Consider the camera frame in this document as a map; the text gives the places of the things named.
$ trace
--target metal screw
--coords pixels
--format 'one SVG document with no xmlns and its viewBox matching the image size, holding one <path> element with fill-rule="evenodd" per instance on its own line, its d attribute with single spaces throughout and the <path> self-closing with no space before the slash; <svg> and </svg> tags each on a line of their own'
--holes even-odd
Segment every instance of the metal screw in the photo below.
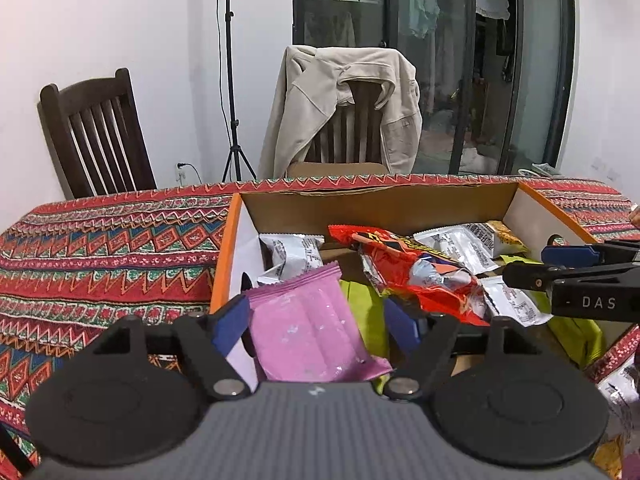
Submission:
<svg viewBox="0 0 640 480">
<path fill-rule="evenodd" d="M 221 379 L 213 385 L 213 390 L 224 397 L 240 395 L 244 390 L 244 383 L 238 379 Z"/>
<path fill-rule="evenodd" d="M 420 389 L 420 384 L 409 377 L 396 377 L 389 381 L 389 389 L 398 395 L 411 395 Z"/>
</svg>

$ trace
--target wall outlet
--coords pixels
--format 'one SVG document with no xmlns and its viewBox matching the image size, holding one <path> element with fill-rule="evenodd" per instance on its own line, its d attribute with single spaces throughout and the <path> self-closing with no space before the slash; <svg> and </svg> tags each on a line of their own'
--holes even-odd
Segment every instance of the wall outlet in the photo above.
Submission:
<svg viewBox="0 0 640 480">
<path fill-rule="evenodd" d="M 184 171 L 184 167 L 178 168 L 178 165 L 175 165 L 175 181 L 178 183 L 178 186 L 184 186 L 185 181 L 187 180 L 187 173 Z"/>
</svg>

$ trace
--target jacket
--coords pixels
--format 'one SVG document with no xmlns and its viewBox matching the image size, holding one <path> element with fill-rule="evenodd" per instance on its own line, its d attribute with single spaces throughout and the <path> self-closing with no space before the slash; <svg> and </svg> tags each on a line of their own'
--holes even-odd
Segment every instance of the jacket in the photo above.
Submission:
<svg viewBox="0 0 640 480">
<path fill-rule="evenodd" d="M 305 159 L 311 140 L 335 112 L 353 104 L 352 80 L 380 83 L 382 162 L 392 174 L 409 173 L 422 130 L 415 67 L 391 48 L 288 46 L 280 65 L 264 137 L 260 178 L 281 178 Z"/>
</svg>

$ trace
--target table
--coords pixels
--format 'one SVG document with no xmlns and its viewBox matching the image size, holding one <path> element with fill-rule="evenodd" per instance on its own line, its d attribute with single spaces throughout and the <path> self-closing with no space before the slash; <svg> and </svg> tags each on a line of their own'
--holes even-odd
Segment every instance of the table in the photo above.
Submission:
<svg viewBox="0 0 640 480">
<path fill-rule="evenodd" d="M 0 235 L 0 420 L 35 462 L 24 407 L 31 392 L 67 358 L 121 316 L 133 313 L 153 324 L 207 310 L 235 192 L 511 180 L 535 188 L 597 240 L 640 238 L 628 223 L 630 201 L 590 180 L 341 176 L 205 184 L 39 206 Z M 4 457 L 0 478 L 17 478 Z"/>
</svg>

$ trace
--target tripod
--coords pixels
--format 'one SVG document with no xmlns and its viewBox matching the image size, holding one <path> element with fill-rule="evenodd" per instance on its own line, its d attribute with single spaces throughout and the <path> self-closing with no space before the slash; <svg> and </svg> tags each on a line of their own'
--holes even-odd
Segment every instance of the tripod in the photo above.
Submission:
<svg viewBox="0 0 640 480">
<path fill-rule="evenodd" d="M 234 168 L 236 170 L 236 180 L 242 180 L 240 173 L 240 157 L 244 160 L 249 173 L 255 179 L 255 173 L 249 161 L 246 160 L 246 156 L 238 144 L 238 124 L 236 119 L 236 104 L 234 102 L 234 69 L 231 61 L 231 18 L 233 13 L 229 9 L 231 6 L 231 0 L 225 0 L 225 32 L 226 32 L 226 78 L 229 82 L 229 119 L 231 122 L 231 146 L 229 147 L 229 155 L 226 158 L 225 173 L 222 176 L 222 182 L 226 180 L 226 176 L 231 168 L 231 158 L 234 160 Z"/>
</svg>

